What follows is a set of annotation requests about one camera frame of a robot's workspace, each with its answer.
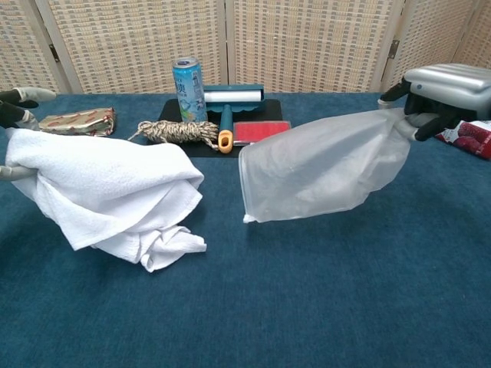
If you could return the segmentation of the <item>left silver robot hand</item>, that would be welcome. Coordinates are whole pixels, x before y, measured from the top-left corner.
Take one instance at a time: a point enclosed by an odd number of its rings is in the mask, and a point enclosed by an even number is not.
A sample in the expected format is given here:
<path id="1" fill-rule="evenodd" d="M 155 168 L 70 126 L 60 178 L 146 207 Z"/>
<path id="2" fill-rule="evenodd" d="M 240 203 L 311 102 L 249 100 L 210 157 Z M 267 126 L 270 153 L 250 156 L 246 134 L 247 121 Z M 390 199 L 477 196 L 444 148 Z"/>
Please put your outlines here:
<path id="1" fill-rule="evenodd" d="M 40 102 L 54 100 L 57 94 L 41 87 L 14 87 L 1 92 L 1 128 L 10 139 L 16 130 L 40 131 L 37 118 L 31 109 Z M 1 165 L 1 181 L 14 182 L 35 176 L 36 169 L 24 166 Z"/>

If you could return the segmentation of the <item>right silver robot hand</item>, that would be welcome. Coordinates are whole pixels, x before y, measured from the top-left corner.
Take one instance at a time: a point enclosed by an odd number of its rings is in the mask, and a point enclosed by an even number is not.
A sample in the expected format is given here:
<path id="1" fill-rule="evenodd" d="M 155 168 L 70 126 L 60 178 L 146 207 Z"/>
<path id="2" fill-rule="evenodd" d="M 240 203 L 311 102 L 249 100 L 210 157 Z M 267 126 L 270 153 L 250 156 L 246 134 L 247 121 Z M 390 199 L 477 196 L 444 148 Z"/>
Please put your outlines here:
<path id="1" fill-rule="evenodd" d="M 422 142 L 463 121 L 490 120 L 490 70 L 458 63 L 411 68 L 379 97 L 378 107 L 390 109 L 402 97 L 397 130 Z"/>

